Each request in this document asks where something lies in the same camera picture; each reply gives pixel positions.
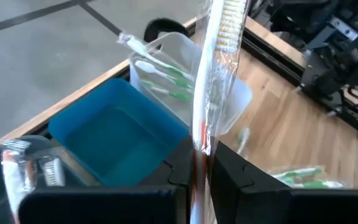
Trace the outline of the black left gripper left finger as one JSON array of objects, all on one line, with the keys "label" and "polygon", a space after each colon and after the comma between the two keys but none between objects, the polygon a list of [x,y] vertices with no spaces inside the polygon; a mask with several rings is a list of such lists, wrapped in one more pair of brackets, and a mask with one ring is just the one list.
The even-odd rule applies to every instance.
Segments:
[{"label": "black left gripper left finger", "polygon": [[190,224],[192,156],[186,137],[137,185],[35,190],[19,205],[19,223]]}]

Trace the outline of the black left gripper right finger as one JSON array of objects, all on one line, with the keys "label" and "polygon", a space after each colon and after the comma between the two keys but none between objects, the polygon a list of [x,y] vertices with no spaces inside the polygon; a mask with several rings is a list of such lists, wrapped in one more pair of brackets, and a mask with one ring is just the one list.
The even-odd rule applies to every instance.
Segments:
[{"label": "black left gripper right finger", "polygon": [[358,190],[293,189],[221,142],[211,196],[218,224],[358,224]]}]

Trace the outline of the orange toothbrush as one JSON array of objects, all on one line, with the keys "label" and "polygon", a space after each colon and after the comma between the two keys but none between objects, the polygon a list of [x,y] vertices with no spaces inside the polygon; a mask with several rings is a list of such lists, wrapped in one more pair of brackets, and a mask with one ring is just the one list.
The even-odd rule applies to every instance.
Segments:
[{"label": "orange toothbrush", "polygon": [[20,139],[1,144],[1,165],[4,185],[15,224],[20,224],[19,207],[24,197],[35,190],[37,167],[26,158],[31,143]]},{"label": "orange toothbrush", "polygon": [[234,85],[244,26],[252,0],[205,0],[196,24],[200,58],[195,75],[190,135],[193,141],[190,224],[206,224],[213,166],[227,99]]},{"label": "orange toothbrush", "polygon": [[64,187],[65,174],[62,160],[58,156],[42,156],[39,159],[46,186]]}]

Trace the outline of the blue plastic bin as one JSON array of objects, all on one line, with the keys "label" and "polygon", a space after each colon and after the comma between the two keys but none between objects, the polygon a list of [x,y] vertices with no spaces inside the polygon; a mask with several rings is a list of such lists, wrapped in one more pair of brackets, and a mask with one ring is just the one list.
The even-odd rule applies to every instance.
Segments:
[{"label": "blue plastic bin", "polygon": [[188,135],[121,78],[106,81],[57,113],[48,130],[107,186],[139,184]]}]

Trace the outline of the black round caster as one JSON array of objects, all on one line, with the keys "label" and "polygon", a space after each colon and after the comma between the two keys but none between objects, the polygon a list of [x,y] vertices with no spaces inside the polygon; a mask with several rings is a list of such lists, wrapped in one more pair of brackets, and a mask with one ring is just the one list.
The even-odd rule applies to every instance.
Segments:
[{"label": "black round caster", "polygon": [[186,37],[190,36],[187,28],[183,24],[172,19],[162,17],[151,20],[146,25],[143,40],[147,43],[152,42],[158,38],[158,35],[161,32],[178,32]]}]

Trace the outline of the black aluminium frame rail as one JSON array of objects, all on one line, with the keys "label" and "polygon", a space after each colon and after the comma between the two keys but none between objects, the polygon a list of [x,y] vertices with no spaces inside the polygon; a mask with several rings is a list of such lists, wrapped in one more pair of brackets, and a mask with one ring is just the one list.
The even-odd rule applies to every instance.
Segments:
[{"label": "black aluminium frame rail", "polygon": [[241,47],[358,131],[358,92],[343,88],[326,98],[313,90],[317,77],[328,69],[320,56],[312,53],[303,58],[301,52],[252,19],[245,24]]}]

